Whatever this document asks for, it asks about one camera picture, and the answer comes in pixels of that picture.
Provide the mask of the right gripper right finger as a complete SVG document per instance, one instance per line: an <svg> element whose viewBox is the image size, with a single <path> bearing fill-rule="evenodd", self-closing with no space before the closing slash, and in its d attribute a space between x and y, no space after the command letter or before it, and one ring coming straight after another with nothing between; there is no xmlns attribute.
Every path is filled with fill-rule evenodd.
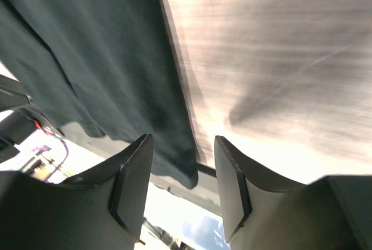
<svg viewBox="0 0 372 250"><path fill-rule="evenodd" d="M260 191L274 193L285 193L305 186L244 155L221 135L214 139L214 162L227 243L234 239L252 213L253 193L249 192L248 183Z"/></svg>

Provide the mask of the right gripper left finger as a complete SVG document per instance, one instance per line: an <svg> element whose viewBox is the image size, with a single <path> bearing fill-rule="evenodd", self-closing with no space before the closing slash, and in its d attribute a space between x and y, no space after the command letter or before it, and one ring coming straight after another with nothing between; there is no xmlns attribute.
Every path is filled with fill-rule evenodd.
<svg viewBox="0 0 372 250"><path fill-rule="evenodd" d="M140 242L153 157L153 136L144 134L121 152L69 177L68 244Z"/></svg>

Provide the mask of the black t shirt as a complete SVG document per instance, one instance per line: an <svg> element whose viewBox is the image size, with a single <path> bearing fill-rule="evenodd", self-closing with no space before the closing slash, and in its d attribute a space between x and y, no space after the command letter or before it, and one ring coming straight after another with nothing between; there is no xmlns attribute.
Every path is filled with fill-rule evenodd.
<svg viewBox="0 0 372 250"><path fill-rule="evenodd" d="M1 0L1 62L55 127L125 142L152 134L152 173L197 185L162 0Z"/></svg>

